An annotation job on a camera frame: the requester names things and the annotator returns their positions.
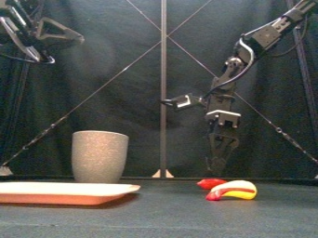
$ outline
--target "metal rod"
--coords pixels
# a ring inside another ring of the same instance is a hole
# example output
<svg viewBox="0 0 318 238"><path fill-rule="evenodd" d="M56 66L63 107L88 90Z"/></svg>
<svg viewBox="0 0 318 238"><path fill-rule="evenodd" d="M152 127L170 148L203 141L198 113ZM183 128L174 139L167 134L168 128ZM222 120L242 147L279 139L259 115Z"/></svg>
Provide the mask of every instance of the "metal rod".
<svg viewBox="0 0 318 238"><path fill-rule="evenodd" d="M162 93L167 98L167 0L162 0ZM160 178L167 177L167 107L160 105Z"/></svg>

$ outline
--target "black backdrop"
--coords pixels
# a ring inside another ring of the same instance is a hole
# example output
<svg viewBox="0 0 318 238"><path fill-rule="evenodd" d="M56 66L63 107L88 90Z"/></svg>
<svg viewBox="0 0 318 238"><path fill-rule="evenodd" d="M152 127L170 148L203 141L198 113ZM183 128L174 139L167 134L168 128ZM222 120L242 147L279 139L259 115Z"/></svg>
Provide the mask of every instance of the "black backdrop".
<svg viewBox="0 0 318 238"><path fill-rule="evenodd" d="M124 176L150 177L160 166L175 177L211 176L204 164L210 149L203 109L174 112L160 106L160 97L167 94L172 98L188 92L203 95L213 74L221 75L241 34L274 20L286 10L285 0L168 0L164 14L159 0L45 0L43 16L82 33L86 42L52 51L56 64L51 66L28 67L0 59L3 161L103 85L107 86L12 160L13 173L71 175L72 133L90 129L130 136ZM166 14L167 33L178 45L168 39L167 48L162 48L158 28ZM310 23L305 48L310 88L317 97L315 16ZM291 34L274 52L283 52L293 44ZM160 61L163 52L167 52L167 65ZM283 58L267 57L238 81L238 94L303 148L317 154L302 77L295 51ZM314 178L318 165L241 99L234 112L242 114L239 147L223 176Z"/></svg>

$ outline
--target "gray cup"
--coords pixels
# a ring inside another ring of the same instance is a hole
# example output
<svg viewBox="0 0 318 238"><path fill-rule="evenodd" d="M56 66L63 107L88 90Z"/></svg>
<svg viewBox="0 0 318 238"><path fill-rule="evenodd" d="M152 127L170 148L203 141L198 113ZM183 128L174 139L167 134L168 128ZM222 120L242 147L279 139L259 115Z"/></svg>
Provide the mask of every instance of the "gray cup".
<svg viewBox="0 0 318 238"><path fill-rule="evenodd" d="M118 183L126 165L130 138L110 131L74 133L72 171L76 182Z"/></svg>

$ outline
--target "cable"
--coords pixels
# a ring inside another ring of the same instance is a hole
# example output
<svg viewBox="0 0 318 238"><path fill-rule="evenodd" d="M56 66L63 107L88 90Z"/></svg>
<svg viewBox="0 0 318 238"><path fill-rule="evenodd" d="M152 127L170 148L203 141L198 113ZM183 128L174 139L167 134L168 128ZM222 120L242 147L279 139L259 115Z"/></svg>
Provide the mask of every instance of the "cable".
<svg viewBox="0 0 318 238"><path fill-rule="evenodd" d="M294 44L294 46L286 50L283 53L279 53L279 54L269 54L270 57L273 58L279 58L279 57L283 57L286 56L293 50L295 50L295 48L299 46L299 44L302 43L303 41L303 38L306 36L306 33L307 33L307 29L309 29L309 15L306 15L306 19L305 19L305 29L303 29L303 32L302 32L302 35L301 35L301 39L299 41Z"/></svg>
<svg viewBox="0 0 318 238"><path fill-rule="evenodd" d="M247 73L247 71L250 70L250 68L251 68L253 65L254 65L255 53L254 53L254 50L243 43L242 37L239 38L239 44L246 48L246 50L249 51L249 53L250 53L250 55L251 55L250 62L249 62L249 64L247 64L246 68L243 69L243 71L242 71L234 78L231 78L230 80L227 80L226 82L223 82L221 85L215 86L215 87L207 92L207 94L203 96L203 99L206 99L206 98L213 94L213 92L214 92L218 88L221 88L221 87L223 87L223 86L226 86L226 85L234 83L235 81L238 81L238 79Z"/></svg>
<svg viewBox="0 0 318 238"><path fill-rule="evenodd" d="M29 59L23 59L23 58L9 56L4 53L0 53L0 57L3 57L5 59L9 59L9 60L20 61L20 62L24 62L24 63L33 63L33 64L54 64L55 63L55 59L51 56L47 57L48 61L35 61L35 60L29 60Z"/></svg>

